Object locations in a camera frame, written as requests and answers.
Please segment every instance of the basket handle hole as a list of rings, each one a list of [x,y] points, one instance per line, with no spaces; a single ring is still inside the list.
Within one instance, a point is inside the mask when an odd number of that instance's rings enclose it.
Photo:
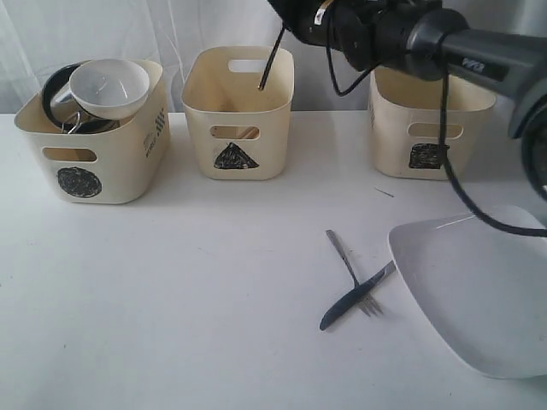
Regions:
[[[409,126],[409,135],[410,137],[420,138],[438,138],[440,133],[439,124],[427,124],[423,122],[416,122]],[[461,137],[463,134],[463,126],[459,125],[448,125],[446,137],[448,139],[456,139]]]
[[[266,60],[230,60],[228,69],[232,73],[264,73]]]
[[[212,126],[211,135],[216,139],[254,140],[260,137],[260,130],[255,126]]]
[[[95,162],[97,154],[90,149],[81,148],[44,148],[44,156],[52,161]]]

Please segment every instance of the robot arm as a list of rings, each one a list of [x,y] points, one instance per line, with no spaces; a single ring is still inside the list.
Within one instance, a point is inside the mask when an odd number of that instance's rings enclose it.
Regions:
[[[297,39],[330,44],[357,71],[384,62],[433,81],[447,67],[515,101],[509,135],[522,138],[526,174],[547,200],[547,38],[473,30],[442,0],[268,1]]]

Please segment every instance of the knife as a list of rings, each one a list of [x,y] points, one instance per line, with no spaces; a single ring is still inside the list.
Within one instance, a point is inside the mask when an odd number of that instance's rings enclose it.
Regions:
[[[397,267],[395,266],[395,262],[391,261],[382,270],[380,270],[373,277],[371,277],[367,282],[356,287],[350,293],[342,297],[342,299],[336,302],[334,306],[332,306],[328,310],[328,312],[325,313],[325,316],[323,317],[319,328],[322,331],[325,331],[326,329],[331,327],[334,322],[336,322],[338,319],[348,313],[352,307],[354,307],[357,303],[361,301],[363,297],[368,295],[371,290],[373,290],[385,278],[390,276],[396,270]]]

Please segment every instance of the black triangle label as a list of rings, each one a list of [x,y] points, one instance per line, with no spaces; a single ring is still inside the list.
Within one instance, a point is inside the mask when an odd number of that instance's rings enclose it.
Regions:
[[[230,143],[215,161],[215,168],[223,170],[254,169],[258,167],[259,165],[235,143]]]

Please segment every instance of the white table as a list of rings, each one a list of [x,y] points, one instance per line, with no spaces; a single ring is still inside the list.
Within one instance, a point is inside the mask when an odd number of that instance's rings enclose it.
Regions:
[[[295,114],[288,167],[264,183],[203,177],[184,115],[170,119],[154,185],[115,207],[59,201],[0,116],[2,410],[546,408],[547,378],[460,363],[398,275],[376,294],[383,319],[356,310],[319,331],[351,287],[325,229],[366,278],[391,228],[465,211],[446,183],[374,171],[365,113]],[[544,217],[498,128],[469,191]]]

